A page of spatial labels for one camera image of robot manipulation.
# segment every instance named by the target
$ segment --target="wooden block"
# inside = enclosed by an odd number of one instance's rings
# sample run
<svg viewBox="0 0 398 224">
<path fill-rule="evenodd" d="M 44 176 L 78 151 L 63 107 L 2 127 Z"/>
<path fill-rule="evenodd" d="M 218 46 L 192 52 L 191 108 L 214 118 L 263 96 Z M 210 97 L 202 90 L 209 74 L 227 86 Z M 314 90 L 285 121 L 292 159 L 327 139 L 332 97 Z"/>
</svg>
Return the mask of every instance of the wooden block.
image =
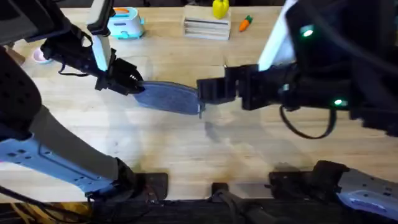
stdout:
<svg viewBox="0 0 398 224">
<path fill-rule="evenodd" d="M 183 33 L 185 37 L 228 40 L 231 30 L 231 10 L 216 19 L 211 7 L 185 6 Z"/>
</svg>

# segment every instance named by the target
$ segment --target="wooden tabletop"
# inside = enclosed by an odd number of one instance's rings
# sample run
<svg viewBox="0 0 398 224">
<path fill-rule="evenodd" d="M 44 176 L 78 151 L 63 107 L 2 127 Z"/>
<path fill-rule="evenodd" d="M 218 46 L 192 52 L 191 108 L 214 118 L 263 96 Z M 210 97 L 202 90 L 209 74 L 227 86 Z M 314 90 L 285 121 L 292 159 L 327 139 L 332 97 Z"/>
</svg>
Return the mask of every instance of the wooden tabletop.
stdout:
<svg viewBox="0 0 398 224">
<path fill-rule="evenodd" d="M 280 7 L 233 7 L 228 41 L 182 37 L 182 8 L 142 8 L 146 35 L 140 40 L 116 40 L 118 57 L 135 64 L 147 80 L 195 86 L 196 79 L 222 77 L 228 66 L 256 63 Z M 87 9 L 64 9 L 85 29 Z M 239 23 L 250 14 L 247 31 Z M 206 198 L 212 182 L 267 182 L 273 170 L 308 170 L 320 159 L 341 162 L 398 181 L 398 138 L 364 129 L 339 113 L 335 131 L 322 140 L 291 133 L 276 106 L 243 111 L 240 100 L 208 106 L 203 119 L 141 108 L 133 97 L 94 90 L 95 78 L 64 77 L 61 65 L 40 65 L 30 56 L 42 41 L 20 41 L 16 50 L 28 57 L 24 70 L 38 86 L 44 105 L 70 131 L 97 150 L 117 156 L 137 172 L 169 174 L 169 199 Z M 320 134 L 328 112 L 302 109 L 289 118 L 302 131 Z M 0 163 L 0 184 L 43 201 L 84 200 L 77 187 L 53 177 Z M 0 195 L 0 202 L 9 198 Z"/>
</svg>

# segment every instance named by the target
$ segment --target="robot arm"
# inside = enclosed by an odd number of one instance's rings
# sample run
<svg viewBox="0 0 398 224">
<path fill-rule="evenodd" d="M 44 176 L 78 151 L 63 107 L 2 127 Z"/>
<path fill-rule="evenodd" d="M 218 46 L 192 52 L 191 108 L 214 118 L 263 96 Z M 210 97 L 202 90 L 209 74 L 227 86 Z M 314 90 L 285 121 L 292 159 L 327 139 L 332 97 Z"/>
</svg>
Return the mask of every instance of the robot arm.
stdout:
<svg viewBox="0 0 398 224">
<path fill-rule="evenodd" d="M 272 196 L 281 200 L 318 200 L 398 220 L 398 184 L 330 161 L 311 172 L 271 172 Z"/>
<path fill-rule="evenodd" d="M 51 0 L 7 0 L 1 8 L 6 16 L 0 21 L 0 29 L 7 32 L 0 35 L 0 43 L 47 38 L 41 46 L 44 56 L 94 75 L 97 90 L 109 88 L 123 95 L 141 92 L 143 87 L 137 82 L 142 77 L 136 67 L 116 58 L 109 46 L 107 23 L 114 14 L 112 5 L 110 0 L 94 1 L 87 23 L 93 43 L 84 47 L 83 39 L 90 36 L 71 24 Z M 151 185 L 155 199 L 166 197 L 167 174 L 135 174 L 120 159 L 92 148 L 42 105 L 33 81 L 2 47 L 0 63 L 0 160 L 76 185 L 94 200 L 146 198 L 145 185 Z"/>
<path fill-rule="evenodd" d="M 318 138 L 297 131 L 284 110 L 330 110 L 322 138 L 331 133 L 338 110 L 349 111 L 365 128 L 397 137 L 394 1 L 295 2 L 286 1 L 259 64 L 228 67 L 223 78 L 198 80 L 199 99 L 220 104 L 240 97 L 244 110 L 280 104 L 287 127 L 309 139 Z"/>
</svg>

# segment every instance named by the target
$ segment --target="black wire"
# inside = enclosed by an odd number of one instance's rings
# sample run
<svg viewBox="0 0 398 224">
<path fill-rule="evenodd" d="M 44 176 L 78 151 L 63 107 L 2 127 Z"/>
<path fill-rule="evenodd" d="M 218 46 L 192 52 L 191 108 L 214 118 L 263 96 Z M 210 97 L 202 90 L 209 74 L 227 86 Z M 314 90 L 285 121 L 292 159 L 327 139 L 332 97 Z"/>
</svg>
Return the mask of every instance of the black wire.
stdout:
<svg viewBox="0 0 398 224">
<path fill-rule="evenodd" d="M 84 37 L 86 37 L 86 39 L 90 42 L 90 46 L 88 46 L 86 48 L 91 48 L 93 46 L 93 39 L 90 37 L 90 35 L 86 34 L 85 32 L 82 32 L 81 34 Z M 87 73 L 82 73 L 82 74 L 70 73 L 70 72 L 69 73 L 63 73 L 65 67 L 66 67 L 65 58 L 62 56 L 62 67 L 58 71 L 58 74 L 66 75 L 66 76 L 76 76 L 76 77 L 87 77 L 87 76 L 89 76 L 89 74 L 87 74 Z"/>
<path fill-rule="evenodd" d="M 9 214 L 13 214 L 13 213 L 17 213 L 16 211 L 8 211 L 8 212 L 3 212 L 3 213 L 0 213 L 0 216 L 3 216 L 3 215 L 9 215 Z"/>
<path fill-rule="evenodd" d="M 309 136 L 307 134 L 304 134 L 303 132 L 297 130 L 293 124 L 289 121 L 289 119 L 287 119 L 286 115 L 285 115 L 285 111 L 284 111 L 284 106 L 280 106 L 279 107 L 279 114 L 280 117 L 282 118 L 282 121 L 285 123 L 285 125 L 287 126 L 287 128 L 289 128 L 294 134 L 300 136 L 301 138 L 305 138 L 305 139 L 322 139 L 327 137 L 330 133 L 333 132 L 335 126 L 336 126 L 336 120 L 337 120 L 337 112 L 335 109 L 330 109 L 329 110 L 329 122 L 328 122 L 328 127 L 326 128 L 326 131 L 317 137 L 313 137 L 313 136 Z"/>
<path fill-rule="evenodd" d="M 21 217 L 0 218 L 0 222 L 7 221 L 8 223 L 10 223 L 9 220 L 19 220 L 19 219 L 22 219 L 22 218 Z"/>
<path fill-rule="evenodd" d="M 224 196 L 223 194 L 218 195 L 222 201 L 224 201 L 228 207 L 229 207 L 229 212 L 231 213 L 231 218 L 232 218 L 232 224 L 238 224 L 239 223 L 239 217 L 238 217 L 238 211 L 236 209 L 235 203 L 230 200 L 228 197 Z"/>
<path fill-rule="evenodd" d="M 46 213 L 48 216 L 50 216 L 50 217 L 54 218 L 54 220 L 56 220 L 58 222 L 62 222 L 62 223 L 75 223 L 76 224 L 76 223 L 82 223 L 82 221 L 84 221 L 84 222 L 93 222 L 93 223 L 103 223 L 103 224 L 131 223 L 131 222 L 138 221 L 138 219 L 142 218 L 144 215 L 146 215 L 146 214 L 148 214 L 149 212 L 152 211 L 152 209 L 148 209 L 147 211 L 143 212 L 139 216 L 134 217 L 134 218 L 132 218 L 130 220 L 124 220 L 124 221 L 120 221 L 120 222 L 106 222 L 106 221 L 102 221 L 102 220 L 97 220 L 97 219 L 92 218 L 92 217 L 88 217 L 86 215 L 79 214 L 77 212 L 69 211 L 69 210 L 66 210 L 66 209 L 63 209 L 63 208 L 58 208 L 58 207 L 55 207 L 53 205 L 49 205 L 47 203 L 40 202 L 38 200 L 32 199 L 30 197 L 26 197 L 25 195 L 21 195 L 21 194 L 19 194 L 17 192 L 9 190 L 9 189 L 1 186 L 1 185 L 0 185 L 0 194 L 7 195 L 8 197 L 12 197 L 12 198 L 14 198 L 16 200 L 20 200 L 21 202 L 25 202 L 25 203 L 28 203 L 28 204 L 31 204 L 31 205 L 36 205 L 44 213 Z M 64 215 L 72 216 L 72 217 L 78 218 L 79 220 L 82 220 L 82 221 L 69 222 L 69 221 L 61 220 L 61 219 L 59 219 L 57 217 L 54 217 L 48 210 L 59 212 L 59 213 L 62 213 Z"/>
<path fill-rule="evenodd" d="M 328 37 L 331 41 L 333 41 L 337 46 L 340 46 L 342 49 L 346 50 L 350 54 L 358 57 L 370 64 L 375 65 L 378 68 L 381 68 L 388 75 L 394 74 L 396 77 L 398 75 L 398 67 L 381 59 L 380 57 L 375 56 L 371 52 L 368 52 L 364 48 L 358 46 L 354 42 L 344 38 L 340 35 L 334 28 L 332 28 L 324 18 L 319 14 L 319 12 L 314 8 L 310 0 L 300 0 L 299 3 L 304 8 L 306 14 L 312 19 L 313 23 L 319 27 L 322 32 Z"/>
<path fill-rule="evenodd" d="M 120 210 L 121 210 L 121 206 L 120 206 L 120 203 L 118 203 L 118 204 L 115 205 L 115 207 L 113 209 L 113 212 L 112 212 L 112 215 L 111 215 L 111 222 L 114 221 L 114 219 L 117 217 L 118 212 Z"/>
<path fill-rule="evenodd" d="M 87 205 L 88 205 L 88 211 L 90 214 L 93 213 L 93 202 L 91 201 L 91 197 L 87 197 Z"/>
</svg>

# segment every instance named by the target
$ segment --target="toy carrot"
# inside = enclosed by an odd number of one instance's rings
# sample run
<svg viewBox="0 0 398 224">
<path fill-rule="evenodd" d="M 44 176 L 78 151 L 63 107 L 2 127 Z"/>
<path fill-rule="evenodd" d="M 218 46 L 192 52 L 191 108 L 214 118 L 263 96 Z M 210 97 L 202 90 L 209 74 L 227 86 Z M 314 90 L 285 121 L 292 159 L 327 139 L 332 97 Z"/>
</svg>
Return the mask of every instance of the toy carrot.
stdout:
<svg viewBox="0 0 398 224">
<path fill-rule="evenodd" d="M 252 20 L 252 17 L 246 16 L 246 18 L 241 22 L 241 25 L 239 25 L 239 32 L 245 31 L 249 27 Z"/>
</svg>

